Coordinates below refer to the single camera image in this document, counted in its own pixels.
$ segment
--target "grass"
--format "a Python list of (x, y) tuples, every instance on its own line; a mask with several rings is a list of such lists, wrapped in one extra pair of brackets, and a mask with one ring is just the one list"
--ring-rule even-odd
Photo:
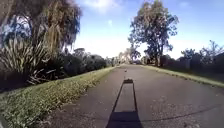
[(80, 97), (113, 68), (0, 94), (0, 112), (9, 127), (30, 127), (51, 110)]
[(197, 75), (193, 75), (193, 74), (181, 73), (181, 72), (171, 71), (171, 70), (167, 70), (167, 69), (161, 69), (161, 68), (157, 68), (157, 67), (153, 67), (153, 66), (143, 66), (143, 67), (150, 69), (150, 70), (155, 70), (157, 72), (166, 73), (166, 74), (169, 74), (172, 76), (177, 76), (177, 77), (181, 77), (184, 79), (192, 80), (192, 81), (202, 83), (202, 84), (224, 87), (224, 83), (222, 83), (222, 82), (211, 80), (209, 78), (205, 78), (205, 77), (201, 77), (201, 76), (197, 76)]

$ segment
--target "tree trunk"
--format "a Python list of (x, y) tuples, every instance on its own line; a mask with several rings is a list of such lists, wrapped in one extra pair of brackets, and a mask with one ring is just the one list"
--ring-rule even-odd
[(158, 62), (158, 55), (156, 54), (155, 56), (155, 66), (159, 67), (159, 62)]

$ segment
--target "distant tree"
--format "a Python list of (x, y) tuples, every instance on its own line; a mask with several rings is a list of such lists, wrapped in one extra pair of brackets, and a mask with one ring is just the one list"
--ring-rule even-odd
[(185, 59), (192, 59), (195, 54), (195, 49), (186, 49), (184, 51), (181, 51), (181, 54), (183, 54), (183, 57)]
[(211, 64), (214, 62), (215, 56), (224, 52), (223, 47), (216, 44), (214, 41), (210, 40), (210, 47), (202, 48), (200, 53), (203, 56), (203, 63), (204, 64)]
[(158, 66), (158, 58), (163, 55), (164, 48), (173, 48), (168, 39), (177, 34), (177, 23), (177, 16), (171, 15), (160, 0), (155, 0), (152, 4), (144, 2), (131, 23), (130, 38), (137, 44), (147, 43), (147, 52), (154, 57)]
[(73, 55), (83, 57), (85, 54), (85, 48), (77, 48), (74, 50)]

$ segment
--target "palm-like plant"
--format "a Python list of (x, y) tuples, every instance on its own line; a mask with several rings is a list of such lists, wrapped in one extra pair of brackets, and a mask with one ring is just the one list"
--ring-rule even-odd
[(0, 50), (0, 62), (8, 73), (17, 74), (26, 80), (44, 61), (46, 55), (47, 52), (42, 43), (33, 47), (29, 42), (14, 39)]

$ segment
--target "foliage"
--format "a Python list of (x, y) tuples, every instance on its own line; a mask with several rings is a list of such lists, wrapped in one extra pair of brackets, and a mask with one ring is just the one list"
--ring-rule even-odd
[(212, 40), (210, 40), (209, 48), (202, 48), (200, 51), (203, 56), (202, 61), (206, 65), (212, 64), (214, 62), (215, 56), (221, 54), (222, 52), (224, 52), (223, 47), (220, 47)]
[(163, 55), (164, 48), (173, 48), (168, 39), (177, 34), (177, 23), (178, 18), (171, 15), (161, 1), (155, 0), (152, 4), (144, 2), (131, 23), (130, 38), (137, 44), (147, 43), (147, 52), (158, 65), (158, 57)]
[(0, 94), (0, 112), (10, 127), (24, 128), (52, 109), (77, 99), (113, 68)]
[(23, 32), (32, 45), (44, 42), (50, 52), (58, 52), (64, 45), (74, 42), (80, 29), (80, 8), (74, 2), (70, 3), (67, 0), (11, 0), (7, 10), (3, 9), (5, 20), (0, 24), (2, 38)]
[(181, 54), (186, 59), (192, 59), (195, 54), (195, 49), (186, 49), (185, 51), (181, 51)]
[(47, 61), (46, 55), (42, 43), (33, 47), (29, 42), (14, 39), (0, 50), (0, 62), (7, 71), (5, 75), (24, 81), (29, 79), (28, 77), (36, 71), (40, 63)]

